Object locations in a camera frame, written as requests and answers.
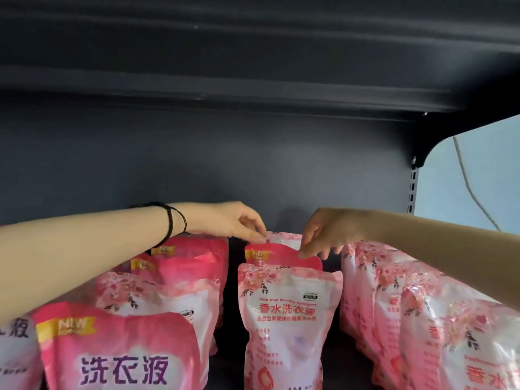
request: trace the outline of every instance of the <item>pink pouch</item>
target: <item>pink pouch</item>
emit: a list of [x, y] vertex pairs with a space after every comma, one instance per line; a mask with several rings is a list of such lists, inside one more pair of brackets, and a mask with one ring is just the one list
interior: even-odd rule
[[245, 262], [256, 266], [270, 264], [314, 268], [318, 271], [323, 269], [323, 264], [319, 257], [298, 258], [297, 250], [277, 243], [247, 245], [245, 247]]
[[0, 388], [38, 390], [42, 375], [32, 319], [22, 316], [0, 327]]
[[33, 317], [49, 390], [200, 390], [195, 331], [180, 314], [120, 317], [62, 302]]
[[483, 300], [453, 311], [444, 326], [440, 388], [520, 389], [520, 314]]
[[356, 243], [355, 293], [359, 297], [359, 332], [356, 346], [368, 358], [378, 360], [379, 341], [374, 327], [374, 295], [377, 287], [378, 270], [395, 262], [413, 261], [414, 258], [378, 242]]
[[375, 338], [379, 342], [378, 361], [372, 380], [386, 390], [398, 390], [401, 383], [402, 359], [399, 352], [401, 328], [401, 293], [406, 276], [432, 272], [423, 262], [398, 262], [378, 271], [374, 297]]
[[453, 309], [464, 311], [475, 299], [492, 301], [486, 295], [437, 270], [406, 276], [401, 295], [402, 356], [401, 389], [440, 388], [439, 359], [445, 346], [444, 321]]
[[103, 298], [99, 307], [110, 308], [114, 290], [128, 298], [118, 305], [118, 314], [177, 312], [195, 328], [201, 357], [201, 385], [207, 382], [213, 332], [218, 319], [221, 267], [214, 253], [187, 259], [170, 257], [147, 261], [131, 260], [132, 274], [105, 274]]
[[[216, 328], [222, 327], [224, 315], [224, 287], [226, 286], [228, 266], [229, 266], [229, 244], [227, 238], [219, 238], [206, 234], [192, 234], [173, 236], [163, 245], [153, 248], [151, 254], [155, 258], [168, 257], [196, 257], [214, 253], [218, 256], [218, 262], [221, 267], [221, 276], [218, 278], [220, 282], [219, 311]], [[217, 353], [217, 344], [212, 339], [210, 356]]]
[[341, 298], [341, 272], [241, 264], [245, 390], [322, 389], [321, 350]]
[[355, 288], [356, 271], [356, 243], [353, 242], [345, 245], [341, 251], [343, 294], [340, 305], [340, 330], [359, 339], [359, 298]]
[[278, 243], [288, 246], [292, 249], [300, 250], [300, 247], [302, 245], [302, 235], [291, 234], [289, 232], [268, 231], [267, 242]]

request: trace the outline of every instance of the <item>forearm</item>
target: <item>forearm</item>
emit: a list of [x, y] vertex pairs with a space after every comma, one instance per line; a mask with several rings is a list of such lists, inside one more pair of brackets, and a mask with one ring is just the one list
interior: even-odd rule
[[[177, 217], [174, 225], [174, 233], [184, 227]], [[63, 216], [0, 227], [0, 323], [150, 249], [164, 238], [167, 230], [166, 211], [159, 207]]]
[[520, 236], [405, 214], [369, 211], [367, 238], [393, 246], [520, 310]]

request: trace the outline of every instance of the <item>black bracelet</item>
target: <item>black bracelet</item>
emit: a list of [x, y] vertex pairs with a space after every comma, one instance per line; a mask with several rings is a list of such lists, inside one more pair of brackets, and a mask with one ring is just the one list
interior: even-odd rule
[[183, 220], [184, 220], [184, 230], [183, 230], [183, 233], [186, 232], [186, 228], [188, 227], [188, 222], [186, 222], [186, 218], [184, 217], [184, 215], [177, 208], [173, 208], [172, 206], [169, 206], [169, 205], [167, 205], [165, 203], [162, 203], [162, 202], [151, 202], [151, 203], [148, 203], [148, 204], [140, 205], [140, 207], [147, 207], [147, 206], [158, 206], [158, 207], [166, 209], [166, 212], [168, 213], [168, 221], [169, 221], [169, 224], [168, 224], [168, 234], [166, 234], [164, 239], [161, 242], [159, 242], [157, 245], [155, 245], [154, 248], [157, 248], [158, 246], [161, 246], [164, 242], [166, 242], [168, 239], [170, 239], [170, 236], [172, 236], [172, 231], [173, 231], [172, 209], [174, 211], [178, 212], [178, 214], [181, 216], [181, 218], [183, 218]]

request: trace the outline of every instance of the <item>cable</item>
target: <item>cable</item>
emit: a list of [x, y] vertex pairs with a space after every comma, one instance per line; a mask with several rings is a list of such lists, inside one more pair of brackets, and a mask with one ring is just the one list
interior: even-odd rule
[[457, 152], [457, 157], [459, 159], [460, 164], [460, 170], [462, 171], [462, 176], [464, 177], [464, 182], [466, 183], [467, 191], [469, 192], [471, 198], [475, 203], [478, 205], [478, 207], [481, 209], [481, 211], [484, 213], [484, 215], [489, 219], [491, 223], [493, 223], [493, 226], [498, 230], [502, 231], [497, 224], [497, 222], [491, 217], [489, 212], [486, 211], [486, 209], [482, 206], [482, 204], [478, 201], [477, 197], [473, 194], [473, 190], [471, 190], [470, 182], [467, 179], [466, 175], [466, 168], [464, 167], [464, 163], [462, 162], [462, 154], [460, 152], [460, 146], [459, 141], [457, 140], [457, 137], [453, 136], [453, 143], [455, 144], [455, 151]]

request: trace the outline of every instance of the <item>white wall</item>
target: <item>white wall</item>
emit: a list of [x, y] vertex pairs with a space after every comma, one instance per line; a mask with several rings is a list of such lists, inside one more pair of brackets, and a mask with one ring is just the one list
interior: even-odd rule
[[[503, 231], [520, 234], [520, 115], [457, 138], [473, 192]], [[420, 169], [414, 213], [494, 229], [466, 189], [452, 138]]]

